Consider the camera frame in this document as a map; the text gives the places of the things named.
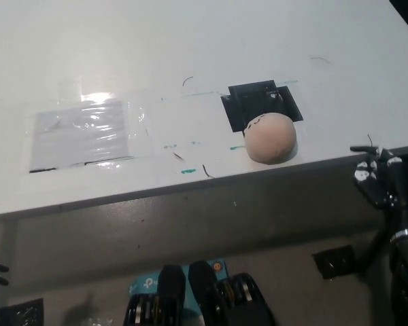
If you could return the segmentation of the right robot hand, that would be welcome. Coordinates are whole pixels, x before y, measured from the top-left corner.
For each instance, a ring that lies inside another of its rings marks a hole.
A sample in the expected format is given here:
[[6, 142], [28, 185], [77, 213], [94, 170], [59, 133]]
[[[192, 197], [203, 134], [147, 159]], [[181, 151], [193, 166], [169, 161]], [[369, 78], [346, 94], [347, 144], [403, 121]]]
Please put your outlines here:
[[389, 149], [376, 146], [351, 146], [350, 151], [367, 155], [356, 166], [354, 183], [373, 207], [387, 209], [394, 205], [408, 205], [407, 182], [400, 157]]

